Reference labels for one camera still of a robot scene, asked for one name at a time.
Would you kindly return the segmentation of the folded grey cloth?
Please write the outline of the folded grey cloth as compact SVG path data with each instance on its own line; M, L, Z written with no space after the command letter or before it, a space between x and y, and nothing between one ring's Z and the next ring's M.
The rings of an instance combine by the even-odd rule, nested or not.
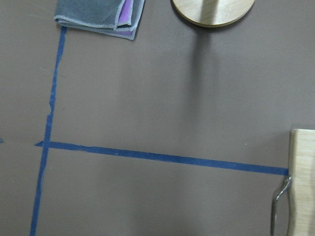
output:
M133 40L143 0L59 0L54 20L65 27Z

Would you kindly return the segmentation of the wooden mug tree stand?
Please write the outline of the wooden mug tree stand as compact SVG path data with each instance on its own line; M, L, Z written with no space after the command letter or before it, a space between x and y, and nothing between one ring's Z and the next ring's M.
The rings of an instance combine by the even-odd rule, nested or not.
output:
M178 13L187 21L205 28L228 26L240 20L254 0L174 0Z

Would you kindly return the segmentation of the bamboo cutting board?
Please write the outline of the bamboo cutting board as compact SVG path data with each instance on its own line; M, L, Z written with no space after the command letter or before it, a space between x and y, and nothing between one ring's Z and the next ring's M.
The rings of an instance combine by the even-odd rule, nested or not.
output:
M275 192L271 208L272 236L276 235L278 202L289 196L288 236L315 234L315 131L293 129L290 133L288 175Z

